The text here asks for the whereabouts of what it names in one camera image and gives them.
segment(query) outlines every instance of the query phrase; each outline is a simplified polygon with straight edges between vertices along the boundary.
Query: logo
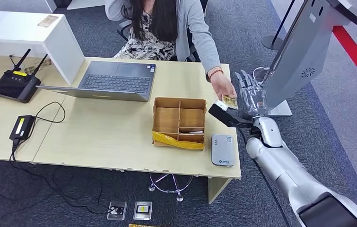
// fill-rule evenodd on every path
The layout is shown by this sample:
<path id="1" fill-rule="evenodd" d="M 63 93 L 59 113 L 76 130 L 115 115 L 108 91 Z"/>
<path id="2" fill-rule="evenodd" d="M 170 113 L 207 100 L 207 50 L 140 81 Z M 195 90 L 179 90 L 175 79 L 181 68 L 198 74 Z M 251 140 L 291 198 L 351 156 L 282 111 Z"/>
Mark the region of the logo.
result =
<path id="1" fill-rule="evenodd" d="M 307 77 L 313 76 L 314 73 L 315 73 L 314 68 L 307 68 L 301 73 L 301 77 L 307 78 Z"/>

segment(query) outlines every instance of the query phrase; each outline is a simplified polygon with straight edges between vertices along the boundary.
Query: wooden organizer box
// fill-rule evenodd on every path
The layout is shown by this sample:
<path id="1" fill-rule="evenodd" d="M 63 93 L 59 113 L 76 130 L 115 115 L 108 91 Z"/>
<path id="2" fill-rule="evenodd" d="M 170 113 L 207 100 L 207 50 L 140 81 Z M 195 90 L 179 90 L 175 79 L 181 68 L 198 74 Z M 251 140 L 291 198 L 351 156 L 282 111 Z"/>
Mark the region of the wooden organizer box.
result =
<path id="1" fill-rule="evenodd" d="M 187 98 L 155 99 L 153 106 L 153 131 L 178 141 L 205 143 L 206 100 Z M 203 133 L 190 134 L 195 131 Z M 154 141 L 156 146 L 170 146 Z"/>

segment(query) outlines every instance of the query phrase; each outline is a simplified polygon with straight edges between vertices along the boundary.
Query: patterned blouse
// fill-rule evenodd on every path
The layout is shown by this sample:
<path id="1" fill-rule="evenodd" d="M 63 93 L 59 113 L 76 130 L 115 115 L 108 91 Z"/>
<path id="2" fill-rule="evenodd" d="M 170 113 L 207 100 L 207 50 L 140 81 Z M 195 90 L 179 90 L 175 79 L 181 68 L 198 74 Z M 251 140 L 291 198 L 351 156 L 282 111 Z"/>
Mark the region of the patterned blouse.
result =
<path id="1" fill-rule="evenodd" d="M 149 31 L 152 17 L 148 13 L 143 12 L 141 19 L 144 40 L 136 39 L 133 35 L 133 29 L 131 28 L 128 42 L 114 57 L 169 61 L 175 56 L 175 42 L 160 41 Z"/>

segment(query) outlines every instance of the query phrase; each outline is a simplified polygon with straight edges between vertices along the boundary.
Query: chair base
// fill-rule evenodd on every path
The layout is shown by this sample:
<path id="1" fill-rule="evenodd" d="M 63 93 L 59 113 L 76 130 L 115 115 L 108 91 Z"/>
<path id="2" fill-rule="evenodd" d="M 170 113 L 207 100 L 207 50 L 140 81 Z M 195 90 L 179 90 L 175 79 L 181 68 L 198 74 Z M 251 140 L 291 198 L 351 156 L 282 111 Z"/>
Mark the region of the chair base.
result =
<path id="1" fill-rule="evenodd" d="M 157 183 L 160 182 L 161 180 L 163 180 L 164 178 L 166 178 L 167 176 L 171 175 L 172 178 L 173 178 L 173 182 L 174 182 L 174 185 L 175 185 L 175 190 L 165 190 L 165 189 L 162 189 L 160 188 Z M 152 174 L 149 173 L 149 177 L 150 177 L 150 181 L 151 181 L 151 184 L 150 186 L 148 187 L 148 190 L 150 192 L 154 192 L 155 189 L 157 188 L 159 191 L 161 192 L 165 192 L 165 193 L 176 193 L 177 194 L 177 201 L 178 202 L 182 202 L 184 200 L 184 197 L 183 195 L 181 195 L 181 192 L 184 191 L 190 184 L 191 184 L 191 181 L 193 179 L 193 176 L 190 176 L 188 182 L 185 184 L 184 187 L 180 188 L 179 185 L 178 185 L 178 182 L 175 178 L 175 175 L 174 174 L 164 174 L 163 176 L 159 177 L 157 180 L 153 180 L 152 178 Z"/>

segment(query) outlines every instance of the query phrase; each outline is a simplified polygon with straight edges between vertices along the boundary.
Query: black router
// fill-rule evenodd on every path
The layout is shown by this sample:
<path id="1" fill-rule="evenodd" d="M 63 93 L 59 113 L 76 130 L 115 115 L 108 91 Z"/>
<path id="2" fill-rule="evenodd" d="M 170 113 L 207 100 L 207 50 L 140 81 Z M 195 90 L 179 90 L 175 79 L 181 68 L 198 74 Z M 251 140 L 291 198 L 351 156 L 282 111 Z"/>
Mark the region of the black router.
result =
<path id="1" fill-rule="evenodd" d="M 39 63 L 38 67 L 32 74 L 20 72 L 21 64 L 29 54 L 31 49 L 28 49 L 24 56 L 19 60 L 18 64 L 14 65 L 13 70 L 7 70 L 0 78 L 0 97 L 12 99 L 21 103 L 28 103 L 35 91 L 36 86 L 41 84 L 41 81 L 35 77 L 47 55 Z"/>

